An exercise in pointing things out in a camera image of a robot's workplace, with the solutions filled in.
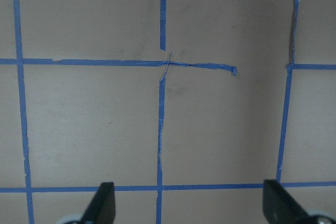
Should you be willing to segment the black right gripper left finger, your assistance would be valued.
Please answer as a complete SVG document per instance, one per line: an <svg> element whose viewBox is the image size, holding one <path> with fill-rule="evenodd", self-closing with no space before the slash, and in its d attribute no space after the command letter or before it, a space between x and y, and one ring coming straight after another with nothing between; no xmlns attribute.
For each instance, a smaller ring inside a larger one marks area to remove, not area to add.
<svg viewBox="0 0 336 224"><path fill-rule="evenodd" d="M114 183L101 183L89 206L81 217L81 223L113 224L116 216Z"/></svg>

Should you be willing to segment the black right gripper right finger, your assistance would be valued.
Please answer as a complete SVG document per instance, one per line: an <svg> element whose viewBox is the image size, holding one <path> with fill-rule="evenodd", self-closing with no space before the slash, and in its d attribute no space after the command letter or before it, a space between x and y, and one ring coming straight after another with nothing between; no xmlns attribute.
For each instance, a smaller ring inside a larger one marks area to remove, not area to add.
<svg viewBox="0 0 336 224"><path fill-rule="evenodd" d="M276 180L264 180L262 203L268 223L311 223L308 213Z"/></svg>

